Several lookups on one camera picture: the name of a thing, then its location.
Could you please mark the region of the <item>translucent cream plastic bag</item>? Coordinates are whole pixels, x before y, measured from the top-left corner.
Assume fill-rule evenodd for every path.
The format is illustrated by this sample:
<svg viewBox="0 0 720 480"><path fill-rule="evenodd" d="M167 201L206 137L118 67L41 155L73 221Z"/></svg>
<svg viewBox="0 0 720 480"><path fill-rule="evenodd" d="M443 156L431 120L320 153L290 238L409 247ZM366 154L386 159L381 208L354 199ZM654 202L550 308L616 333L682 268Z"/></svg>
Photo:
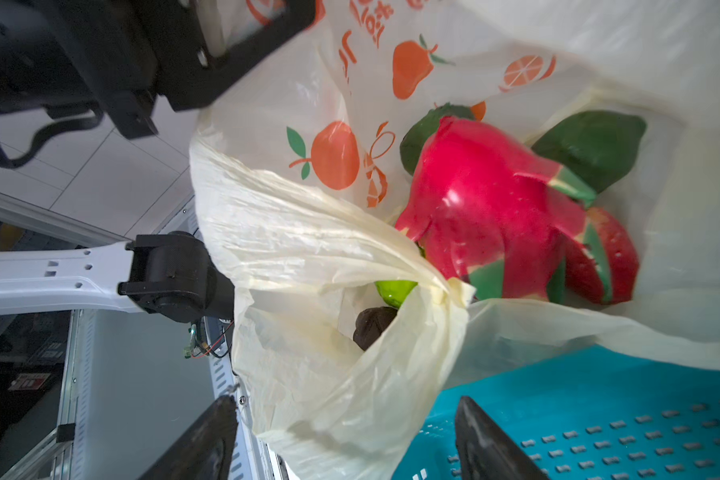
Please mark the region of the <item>translucent cream plastic bag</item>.
<svg viewBox="0 0 720 480"><path fill-rule="evenodd" d="M445 390L601 347L720 372L720 1L328 1L199 116L200 232L236 288L246 424L300 479L398 479ZM571 114L647 123L598 197L640 257L633 299L469 302L394 228L399 145L474 107L531 144ZM418 285L354 341L375 283Z"/></svg>

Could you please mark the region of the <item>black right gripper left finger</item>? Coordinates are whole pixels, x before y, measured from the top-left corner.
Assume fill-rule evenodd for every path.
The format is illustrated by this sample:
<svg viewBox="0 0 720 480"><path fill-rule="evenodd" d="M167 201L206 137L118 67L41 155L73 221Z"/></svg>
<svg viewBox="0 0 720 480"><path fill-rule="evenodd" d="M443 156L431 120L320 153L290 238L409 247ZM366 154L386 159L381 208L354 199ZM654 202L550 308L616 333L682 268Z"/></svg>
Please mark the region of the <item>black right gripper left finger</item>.
<svg viewBox="0 0 720 480"><path fill-rule="evenodd" d="M217 398L139 480L226 480L237 430L236 401Z"/></svg>

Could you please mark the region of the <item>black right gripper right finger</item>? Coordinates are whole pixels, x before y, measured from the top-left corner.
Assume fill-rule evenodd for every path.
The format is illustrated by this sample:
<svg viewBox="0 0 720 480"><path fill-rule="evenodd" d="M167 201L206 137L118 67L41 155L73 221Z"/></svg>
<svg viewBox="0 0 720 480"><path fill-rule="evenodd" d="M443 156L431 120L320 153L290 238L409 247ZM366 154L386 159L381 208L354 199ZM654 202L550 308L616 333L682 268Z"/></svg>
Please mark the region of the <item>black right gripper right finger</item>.
<svg viewBox="0 0 720 480"><path fill-rule="evenodd" d="M462 479L548 479L471 397L460 398L454 427Z"/></svg>

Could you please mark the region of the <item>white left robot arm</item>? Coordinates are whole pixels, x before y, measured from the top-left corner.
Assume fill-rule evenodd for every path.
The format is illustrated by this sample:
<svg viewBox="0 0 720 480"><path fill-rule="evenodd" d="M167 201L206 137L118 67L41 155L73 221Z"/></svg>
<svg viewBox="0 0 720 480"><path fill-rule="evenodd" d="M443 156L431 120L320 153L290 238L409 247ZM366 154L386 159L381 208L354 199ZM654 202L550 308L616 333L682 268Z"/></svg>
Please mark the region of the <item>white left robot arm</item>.
<svg viewBox="0 0 720 480"><path fill-rule="evenodd" d="M195 1L0 1L0 168L51 139L110 119L128 139L157 134L159 97L206 107L312 26L313 1L285 1L219 52ZM0 253L0 315L102 309L180 323L227 318L233 284L184 232L88 249Z"/></svg>

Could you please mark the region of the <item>green custard apple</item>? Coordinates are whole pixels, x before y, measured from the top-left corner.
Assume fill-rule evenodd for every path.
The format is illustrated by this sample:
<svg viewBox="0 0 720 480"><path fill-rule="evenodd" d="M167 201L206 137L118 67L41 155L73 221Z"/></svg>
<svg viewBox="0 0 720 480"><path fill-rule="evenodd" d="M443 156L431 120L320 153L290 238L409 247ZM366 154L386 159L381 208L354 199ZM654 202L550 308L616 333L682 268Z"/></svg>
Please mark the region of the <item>green custard apple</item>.
<svg viewBox="0 0 720 480"><path fill-rule="evenodd" d="M409 175L414 174L422 149L427 140L437 132L440 120L449 116L468 120L476 119L472 109L463 105L446 103L431 109L408 130L400 142L401 163Z"/></svg>

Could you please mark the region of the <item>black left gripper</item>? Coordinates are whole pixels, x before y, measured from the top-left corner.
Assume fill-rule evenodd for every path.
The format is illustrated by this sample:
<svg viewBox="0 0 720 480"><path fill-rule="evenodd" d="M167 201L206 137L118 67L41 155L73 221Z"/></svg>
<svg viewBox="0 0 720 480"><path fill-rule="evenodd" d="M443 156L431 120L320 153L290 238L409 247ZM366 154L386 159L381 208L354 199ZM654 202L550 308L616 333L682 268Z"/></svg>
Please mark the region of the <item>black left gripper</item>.
<svg viewBox="0 0 720 480"><path fill-rule="evenodd" d="M176 111L209 106L316 14L286 1L254 20L236 1L244 29L225 39L217 1L0 1L0 115L94 104L123 136L152 136L159 97Z"/></svg>

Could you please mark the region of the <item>pink dragon fruit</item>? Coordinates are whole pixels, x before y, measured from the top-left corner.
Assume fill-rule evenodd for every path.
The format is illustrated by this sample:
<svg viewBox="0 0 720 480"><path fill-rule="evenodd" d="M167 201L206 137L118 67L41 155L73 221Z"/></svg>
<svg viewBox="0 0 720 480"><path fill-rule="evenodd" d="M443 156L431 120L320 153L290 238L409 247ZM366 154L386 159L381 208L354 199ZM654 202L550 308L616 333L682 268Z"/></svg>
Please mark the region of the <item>pink dragon fruit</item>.
<svg viewBox="0 0 720 480"><path fill-rule="evenodd" d="M500 129L453 116L425 142L395 227L479 300L546 301L595 190Z"/></svg>

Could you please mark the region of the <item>green guava fruit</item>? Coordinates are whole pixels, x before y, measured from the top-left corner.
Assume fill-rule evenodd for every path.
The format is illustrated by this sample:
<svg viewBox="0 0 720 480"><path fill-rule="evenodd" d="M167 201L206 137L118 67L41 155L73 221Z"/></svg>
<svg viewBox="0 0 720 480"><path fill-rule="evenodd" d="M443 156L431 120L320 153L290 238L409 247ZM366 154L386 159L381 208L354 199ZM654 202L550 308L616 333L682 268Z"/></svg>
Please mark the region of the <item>green guava fruit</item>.
<svg viewBox="0 0 720 480"><path fill-rule="evenodd" d="M386 305L399 309L411 291L418 285L408 280L377 281L376 290Z"/></svg>

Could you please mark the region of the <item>dark purple round fruit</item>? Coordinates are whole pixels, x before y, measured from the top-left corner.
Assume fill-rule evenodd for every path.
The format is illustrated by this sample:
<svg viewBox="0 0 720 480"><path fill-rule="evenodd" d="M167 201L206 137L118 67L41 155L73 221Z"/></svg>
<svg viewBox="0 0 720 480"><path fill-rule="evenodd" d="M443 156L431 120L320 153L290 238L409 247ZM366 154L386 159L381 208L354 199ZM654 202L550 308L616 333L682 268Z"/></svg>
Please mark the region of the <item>dark purple round fruit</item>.
<svg viewBox="0 0 720 480"><path fill-rule="evenodd" d="M363 310L356 318L353 341L363 350L367 350L397 316L398 310L389 307L373 307Z"/></svg>

